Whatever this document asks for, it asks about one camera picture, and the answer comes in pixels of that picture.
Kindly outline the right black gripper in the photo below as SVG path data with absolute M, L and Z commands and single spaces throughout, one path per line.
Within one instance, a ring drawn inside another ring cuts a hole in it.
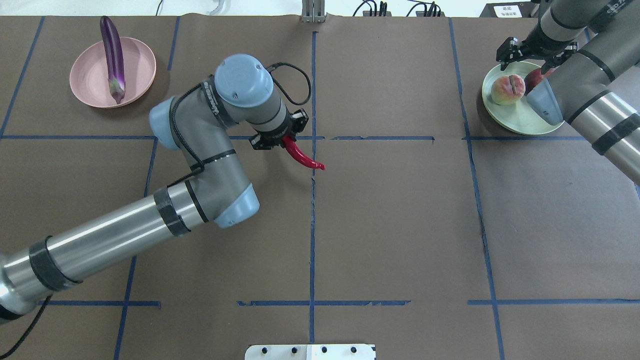
M 544 48 L 537 44 L 528 44 L 524 40 L 509 37 L 496 50 L 496 61 L 500 64 L 500 70 L 505 71 L 509 64 L 521 62 L 527 59 L 543 60 L 541 66 L 543 75 L 554 68 L 562 66 L 567 59 L 576 54 L 579 49 L 577 41 L 561 43 L 559 48 Z

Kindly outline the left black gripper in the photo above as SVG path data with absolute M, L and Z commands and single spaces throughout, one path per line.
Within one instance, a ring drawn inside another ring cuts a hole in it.
M 302 132 L 309 116 L 304 109 L 298 109 L 295 112 L 285 110 L 283 121 L 270 131 L 257 131 L 256 135 L 250 137 L 249 143 L 254 150 L 265 151 L 272 150 L 274 147 L 284 148 L 284 137 L 290 137 L 295 141 L 297 134 Z

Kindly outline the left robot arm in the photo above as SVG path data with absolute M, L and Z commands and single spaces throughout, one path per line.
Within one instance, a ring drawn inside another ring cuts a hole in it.
M 228 135 L 242 122 L 255 131 L 249 139 L 254 150 L 285 148 L 303 166 L 325 170 L 296 144 L 309 116 L 304 109 L 288 109 L 291 97 L 272 76 L 283 66 L 234 54 L 199 84 L 156 105 L 149 114 L 153 134 L 168 150 L 182 151 L 189 173 L 106 215 L 2 254 L 1 323 L 201 224 L 212 221 L 226 229 L 254 216 L 258 197 Z

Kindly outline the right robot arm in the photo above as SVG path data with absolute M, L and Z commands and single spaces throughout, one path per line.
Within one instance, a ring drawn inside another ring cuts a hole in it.
M 553 69 L 527 96 L 549 125 L 565 122 L 635 184 L 639 183 L 639 111 L 609 86 L 639 64 L 637 0 L 542 0 L 523 41 L 496 50 L 501 70 L 526 59 Z

